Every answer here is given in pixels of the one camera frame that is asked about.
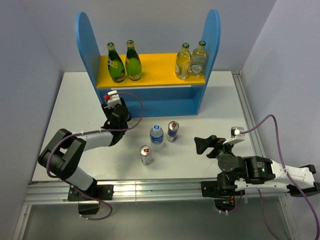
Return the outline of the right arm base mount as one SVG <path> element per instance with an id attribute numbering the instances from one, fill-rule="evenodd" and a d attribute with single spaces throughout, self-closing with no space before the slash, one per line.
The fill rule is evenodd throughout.
<path id="1" fill-rule="evenodd" d="M 215 210 L 218 214 L 228 215 L 234 212 L 241 204 L 245 196 L 244 190 L 235 190 L 235 187 L 219 189 L 218 181 L 201 181 L 201 194 L 203 198 L 212 198 Z"/>

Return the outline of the green glass bottle front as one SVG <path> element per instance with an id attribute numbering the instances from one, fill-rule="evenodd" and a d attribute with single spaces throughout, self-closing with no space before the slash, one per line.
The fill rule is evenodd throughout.
<path id="1" fill-rule="evenodd" d="M 138 53 L 135 49 L 135 43 L 133 40 L 126 42 L 127 53 L 125 59 L 126 73 L 130 80 L 138 81 L 141 78 L 142 64 Z"/>

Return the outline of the green glass bottle back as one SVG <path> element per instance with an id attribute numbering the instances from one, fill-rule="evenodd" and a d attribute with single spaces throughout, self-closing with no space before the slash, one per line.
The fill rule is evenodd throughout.
<path id="1" fill-rule="evenodd" d="M 113 42 L 107 43 L 108 49 L 108 71 L 111 79 L 115 83 L 121 83 L 125 80 L 125 66 L 120 56 L 118 55 L 115 44 Z"/>

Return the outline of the silver can front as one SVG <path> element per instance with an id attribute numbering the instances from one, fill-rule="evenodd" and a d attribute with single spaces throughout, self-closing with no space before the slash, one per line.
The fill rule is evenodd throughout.
<path id="1" fill-rule="evenodd" d="M 148 145 L 143 145 L 140 148 L 140 158 L 143 165 L 148 166 L 152 163 L 152 150 Z"/>

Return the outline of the water bottle blue label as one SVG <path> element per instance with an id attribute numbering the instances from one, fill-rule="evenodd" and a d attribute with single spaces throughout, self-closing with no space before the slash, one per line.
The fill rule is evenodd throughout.
<path id="1" fill-rule="evenodd" d="M 164 131 L 159 124 L 155 124 L 149 132 L 150 147 L 154 152 L 160 151 L 163 147 Z"/>

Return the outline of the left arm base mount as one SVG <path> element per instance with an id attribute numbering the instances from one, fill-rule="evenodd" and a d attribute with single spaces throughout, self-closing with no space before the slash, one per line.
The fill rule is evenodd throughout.
<path id="1" fill-rule="evenodd" d="M 112 184 L 96 184 L 88 190 L 81 190 L 75 186 L 69 188 L 67 201 L 78 203 L 78 213 L 85 216 L 93 216 L 102 206 L 101 201 L 113 199 L 114 186 Z"/>

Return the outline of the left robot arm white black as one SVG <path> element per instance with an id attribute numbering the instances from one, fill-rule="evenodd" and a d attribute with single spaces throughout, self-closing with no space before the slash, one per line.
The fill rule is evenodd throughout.
<path id="1" fill-rule="evenodd" d="M 99 147 L 111 147 L 117 144 L 127 131 L 131 114 L 125 100 L 117 95 L 102 104 L 106 122 L 97 133 L 73 136 L 65 128 L 59 129 L 41 154 L 38 163 L 51 173 L 79 189 L 86 200 L 99 195 L 97 180 L 88 175 L 78 165 L 83 152 Z"/>

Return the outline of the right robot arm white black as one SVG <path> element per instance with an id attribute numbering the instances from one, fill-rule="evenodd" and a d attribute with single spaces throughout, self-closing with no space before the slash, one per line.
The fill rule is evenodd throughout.
<path id="1" fill-rule="evenodd" d="M 320 184 L 315 182 L 315 166 L 282 166 L 261 156 L 236 156 L 232 152 L 235 144 L 245 140 L 244 134 L 233 135 L 229 139 L 211 135 L 208 138 L 195 137 L 197 154 L 208 148 L 206 156 L 216 159 L 220 173 L 212 181 L 202 181 L 203 197 L 224 198 L 248 194 L 255 190 L 269 193 L 288 193 L 292 197 L 319 194 Z"/>

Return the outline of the red bull can back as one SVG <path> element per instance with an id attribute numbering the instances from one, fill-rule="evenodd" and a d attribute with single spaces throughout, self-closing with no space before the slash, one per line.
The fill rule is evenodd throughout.
<path id="1" fill-rule="evenodd" d="M 171 121 L 168 124 L 168 129 L 167 129 L 167 139 L 170 142 L 175 142 L 178 137 L 178 131 L 179 131 L 179 123 L 177 121 Z"/>

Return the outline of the green glass bottle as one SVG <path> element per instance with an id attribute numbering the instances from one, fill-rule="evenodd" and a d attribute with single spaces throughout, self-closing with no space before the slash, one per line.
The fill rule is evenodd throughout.
<path id="1" fill-rule="evenodd" d="M 107 43 L 108 49 L 108 71 L 111 79 L 115 83 L 121 83 L 125 80 L 125 66 L 120 56 L 118 55 L 115 44 L 113 42 Z"/>
<path id="2" fill-rule="evenodd" d="M 141 78 L 142 64 L 138 53 L 135 49 L 135 43 L 133 40 L 126 42 L 127 53 L 125 59 L 126 73 L 130 80 L 138 81 Z"/>

